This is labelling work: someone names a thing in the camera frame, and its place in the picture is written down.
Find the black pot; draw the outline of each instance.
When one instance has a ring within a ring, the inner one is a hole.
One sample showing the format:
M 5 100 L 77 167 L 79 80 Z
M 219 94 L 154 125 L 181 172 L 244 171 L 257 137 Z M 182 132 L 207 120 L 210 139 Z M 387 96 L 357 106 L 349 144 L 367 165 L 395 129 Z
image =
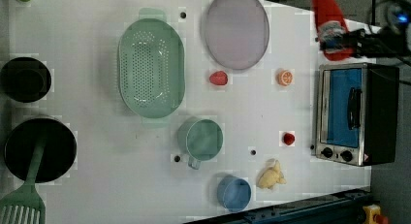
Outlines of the black pot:
M 30 57 L 18 57 L 9 61 L 1 70 L 0 78 L 6 94 L 23 103 L 42 99 L 51 87 L 48 68 Z
M 4 159 L 10 172 L 25 180 L 35 143 L 42 130 L 47 142 L 36 182 L 49 182 L 63 176 L 73 165 L 77 142 L 70 129 L 58 120 L 40 117 L 19 124 L 4 147 Z

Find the black toaster oven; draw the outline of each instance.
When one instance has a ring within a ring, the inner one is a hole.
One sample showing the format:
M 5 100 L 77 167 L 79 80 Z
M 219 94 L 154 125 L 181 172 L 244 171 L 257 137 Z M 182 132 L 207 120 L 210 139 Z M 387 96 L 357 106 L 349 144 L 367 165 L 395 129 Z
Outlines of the black toaster oven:
M 355 166 L 395 161 L 399 69 L 320 66 L 316 156 Z

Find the green mug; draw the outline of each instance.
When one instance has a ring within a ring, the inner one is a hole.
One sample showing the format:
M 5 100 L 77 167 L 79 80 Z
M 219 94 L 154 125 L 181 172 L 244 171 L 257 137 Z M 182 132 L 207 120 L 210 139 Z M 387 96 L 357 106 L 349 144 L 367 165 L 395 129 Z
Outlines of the green mug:
M 215 157 L 223 146 L 223 132 L 220 126 L 209 119 L 193 117 L 178 129 L 178 144 L 188 153 L 188 166 L 198 170 L 202 161 Z

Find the orange toy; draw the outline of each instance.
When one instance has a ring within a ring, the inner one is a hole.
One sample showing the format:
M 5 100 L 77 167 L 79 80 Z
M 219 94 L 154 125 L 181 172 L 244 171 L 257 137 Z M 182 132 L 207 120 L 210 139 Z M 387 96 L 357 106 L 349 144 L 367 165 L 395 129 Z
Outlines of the orange toy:
M 293 74 L 290 71 L 283 70 L 278 74 L 277 81 L 280 85 L 288 86 L 293 82 Z

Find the mug handle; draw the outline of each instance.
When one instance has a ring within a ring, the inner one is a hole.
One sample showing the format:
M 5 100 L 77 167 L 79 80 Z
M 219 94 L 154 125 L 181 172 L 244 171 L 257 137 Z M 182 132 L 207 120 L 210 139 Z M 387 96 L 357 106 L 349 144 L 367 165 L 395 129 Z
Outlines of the mug handle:
M 188 159 L 188 166 L 190 166 L 190 168 L 198 170 L 200 168 L 200 164 L 202 163 L 202 161 L 197 160 L 193 157 L 190 156 L 190 158 Z

